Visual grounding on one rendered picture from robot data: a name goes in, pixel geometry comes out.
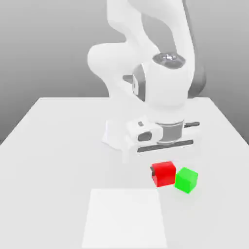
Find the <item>small green cube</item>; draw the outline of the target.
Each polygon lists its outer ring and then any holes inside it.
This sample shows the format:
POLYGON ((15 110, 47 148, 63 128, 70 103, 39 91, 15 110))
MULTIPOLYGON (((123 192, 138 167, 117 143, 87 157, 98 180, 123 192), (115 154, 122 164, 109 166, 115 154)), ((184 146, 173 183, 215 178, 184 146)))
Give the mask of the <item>small green cube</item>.
POLYGON ((176 174, 175 187, 189 194, 196 187, 197 179, 197 172, 183 167, 176 174))

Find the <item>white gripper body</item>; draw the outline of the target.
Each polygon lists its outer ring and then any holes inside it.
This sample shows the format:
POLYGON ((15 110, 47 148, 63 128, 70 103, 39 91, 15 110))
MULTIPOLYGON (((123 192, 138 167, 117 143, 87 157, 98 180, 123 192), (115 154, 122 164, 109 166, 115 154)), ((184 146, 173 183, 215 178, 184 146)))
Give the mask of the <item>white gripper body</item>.
POLYGON ((137 158, 169 158, 184 154, 194 149, 194 140, 181 140, 167 145, 148 145, 139 147, 133 157, 137 158))

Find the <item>small red cube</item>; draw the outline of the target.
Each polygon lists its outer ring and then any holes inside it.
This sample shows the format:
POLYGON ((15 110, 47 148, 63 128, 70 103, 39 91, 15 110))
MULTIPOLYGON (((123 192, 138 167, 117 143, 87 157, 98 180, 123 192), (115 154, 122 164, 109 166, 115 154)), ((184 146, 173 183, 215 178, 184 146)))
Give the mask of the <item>small red cube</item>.
POLYGON ((152 177, 156 187, 172 185, 176 179, 176 167, 171 161, 159 162, 151 165, 155 169, 155 176, 152 177))

